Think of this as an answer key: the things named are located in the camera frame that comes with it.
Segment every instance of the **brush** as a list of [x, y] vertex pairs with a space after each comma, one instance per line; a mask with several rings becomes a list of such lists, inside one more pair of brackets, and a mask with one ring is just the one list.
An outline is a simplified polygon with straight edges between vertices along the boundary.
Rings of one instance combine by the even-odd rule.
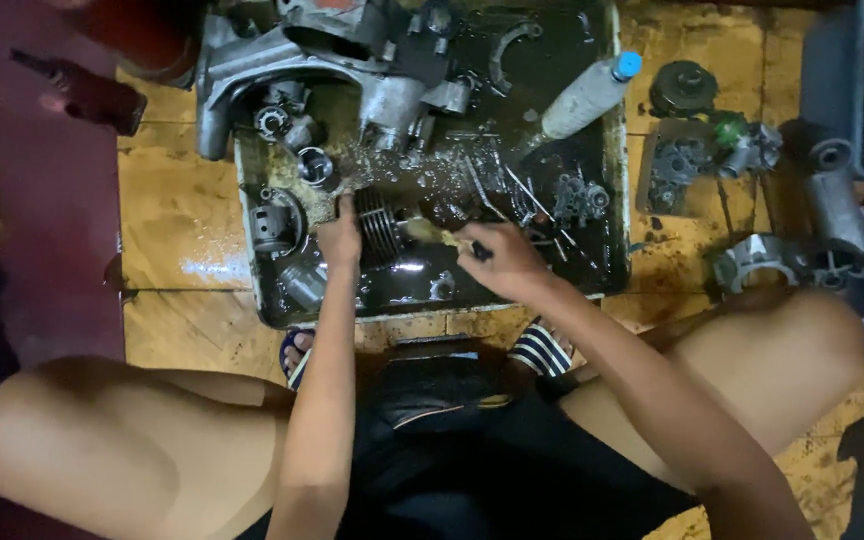
[[[469, 245], [466, 240], [459, 240], [450, 231], [436, 227], [425, 217], [413, 217], [405, 222], [405, 234], [409, 237], [427, 244], [444, 244], [453, 248], [461, 248]], [[489, 251], [478, 241], [471, 242], [472, 254], [475, 259], [486, 262], [495, 254]]]

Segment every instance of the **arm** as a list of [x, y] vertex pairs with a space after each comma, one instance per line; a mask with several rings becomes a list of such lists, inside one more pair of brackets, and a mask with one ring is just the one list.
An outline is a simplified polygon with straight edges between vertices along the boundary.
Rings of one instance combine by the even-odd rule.
[[328, 284], [318, 332], [285, 437], [268, 540], [332, 538], [349, 500], [355, 429], [355, 289], [362, 241], [353, 196], [318, 227]]
[[541, 313], [571, 339], [654, 452], [695, 489], [713, 536], [812, 538], [785, 476], [705, 390], [552, 274], [512, 225], [462, 230], [495, 253], [459, 264], [496, 294]]

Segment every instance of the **black shorts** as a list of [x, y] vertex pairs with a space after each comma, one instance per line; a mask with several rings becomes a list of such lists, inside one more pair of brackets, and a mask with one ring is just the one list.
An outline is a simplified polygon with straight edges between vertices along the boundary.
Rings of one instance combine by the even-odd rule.
[[[390, 439], [389, 430], [367, 410], [357, 415], [352, 487], [338, 538], [639, 540], [698, 505], [585, 432], [538, 391], [475, 433], [402, 441]], [[416, 498], [423, 493], [438, 496]], [[403, 518], [395, 509], [410, 498], [422, 503], [405, 503], [412, 509]], [[453, 533], [429, 526], [450, 515], [458, 522]], [[270, 516], [237, 540], [263, 539]]]

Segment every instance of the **striped sandal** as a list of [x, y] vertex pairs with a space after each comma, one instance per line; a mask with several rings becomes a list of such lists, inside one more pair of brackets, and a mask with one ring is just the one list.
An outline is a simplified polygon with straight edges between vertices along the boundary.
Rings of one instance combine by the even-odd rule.
[[302, 353], [303, 350], [296, 345], [296, 338], [299, 336], [308, 336], [315, 339], [315, 330], [291, 329], [285, 334], [285, 339], [282, 340], [282, 345], [278, 348], [278, 365], [282, 368], [282, 373], [285, 374], [286, 387], [293, 391], [299, 391], [299, 385], [303, 382], [303, 374], [306, 373], [306, 363], [308, 363], [309, 357], [312, 355], [312, 348], [310, 347], [302, 354], [302, 360], [298, 362], [298, 365], [294, 369], [289, 367], [289, 356], [285, 350], [289, 347], [294, 347], [296, 351]]
[[515, 344], [509, 350], [508, 358], [522, 362], [545, 377], [559, 377], [572, 367], [574, 349], [563, 349], [559, 341], [542, 324], [542, 317], [535, 317], [531, 324], [522, 330]]

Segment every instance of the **blue bottle cap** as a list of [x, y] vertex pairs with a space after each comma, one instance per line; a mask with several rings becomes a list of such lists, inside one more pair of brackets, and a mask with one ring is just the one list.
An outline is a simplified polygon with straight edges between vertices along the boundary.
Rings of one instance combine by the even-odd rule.
[[619, 53], [615, 59], [615, 75], [632, 79], [642, 71], [642, 56], [638, 53]]

